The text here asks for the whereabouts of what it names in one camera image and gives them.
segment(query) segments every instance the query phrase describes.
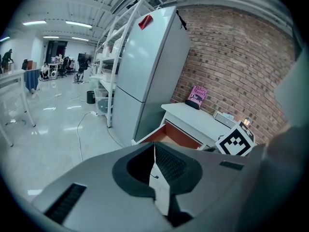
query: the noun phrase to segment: plastic container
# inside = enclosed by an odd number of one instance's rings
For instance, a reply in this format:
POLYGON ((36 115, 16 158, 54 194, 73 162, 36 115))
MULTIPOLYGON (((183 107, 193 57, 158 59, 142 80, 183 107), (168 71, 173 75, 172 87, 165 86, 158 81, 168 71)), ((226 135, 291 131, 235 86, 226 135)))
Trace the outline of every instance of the plastic container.
POLYGON ((104 88, 95 89, 97 114, 104 115, 107 113, 108 107, 108 91, 104 88))
MULTIPOLYGON (((112 78, 112 71, 108 70, 108 69, 103 69, 101 71, 101 77, 102 77, 104 82, 110 83, 111 82, 111 78, 112 78)), ((118 78, 118 75, 115 74, 114 83, 117 83, 117 78, 118 78)))

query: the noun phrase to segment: black vent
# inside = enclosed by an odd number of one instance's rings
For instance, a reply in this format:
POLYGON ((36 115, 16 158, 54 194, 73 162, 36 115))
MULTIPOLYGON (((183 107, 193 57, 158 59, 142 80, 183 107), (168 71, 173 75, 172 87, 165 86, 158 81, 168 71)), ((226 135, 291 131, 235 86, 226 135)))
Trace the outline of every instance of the black vent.
POLYGON ((235 169, 235 170, 242 170, 243 165, 242 164, 238 164, 238 163, 234 163, 234 162, 230 162, 230 161, 222 161, 220 162, 221 166, 227 167, 227 168, 231 168, 231 169, 235 169))
POLYGON ((62 224, 69 212, 75 206, 86 187, 72 184, 51 208, 45 213, 47 217, 56 223, 62 224))
POLYGON ((178 179, 183 175, 187 164, 164 148, 155 145, 156 163, 167 182, 178 179))
POLYGON ((154 146, 151 145, 127 163, 127 171, 138 181, 149 185, 150 172, 154 161, 154 146))

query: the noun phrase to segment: refrigerator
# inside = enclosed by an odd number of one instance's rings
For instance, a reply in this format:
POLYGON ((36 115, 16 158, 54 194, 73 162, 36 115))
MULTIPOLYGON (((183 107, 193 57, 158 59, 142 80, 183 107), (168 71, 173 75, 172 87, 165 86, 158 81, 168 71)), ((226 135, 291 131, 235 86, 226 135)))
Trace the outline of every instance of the refrigerator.
POLYGON ((123 146, 158 128, 190 48, 175 6, 148 14, 133 23, 118 71, 112 127, 123 146), (148 14, 152 21, 141 30, 148 14))

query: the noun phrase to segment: person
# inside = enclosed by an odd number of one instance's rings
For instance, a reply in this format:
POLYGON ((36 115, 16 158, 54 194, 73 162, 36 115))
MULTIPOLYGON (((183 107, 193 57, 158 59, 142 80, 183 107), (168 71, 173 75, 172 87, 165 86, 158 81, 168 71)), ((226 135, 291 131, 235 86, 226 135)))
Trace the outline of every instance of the person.
POLYGON ((47 62, 44 62, 44 65, 41 67, 41 79, 48 79, 48 66, 47 66, 47 62))
POLYGON ((72 72, 75 72, 74 64, 75 64, 75 59, 73 57, 70 57, 69 58, 69 68, 72 72))
POLYGON ((12 53, 12 49, 10 49, 8 52, 6 52, 2 58, 2 68, 4 69, 4 72, 8 72, 9 70, 9 61, 13 61, 13 59, 11 59, 11 53, 12 53))

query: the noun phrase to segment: blue cloth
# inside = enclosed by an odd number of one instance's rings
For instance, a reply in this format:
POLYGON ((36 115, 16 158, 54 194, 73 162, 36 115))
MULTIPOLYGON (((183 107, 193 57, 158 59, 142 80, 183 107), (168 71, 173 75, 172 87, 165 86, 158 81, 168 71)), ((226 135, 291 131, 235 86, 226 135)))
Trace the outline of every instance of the blue cloth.
POLYGON ((40 69, 25 71, 24 73, 25 85, 30 92, 32 89, 35 90, 37 89, 39 83, 38 80, 39 76, 40 76, 40 69))

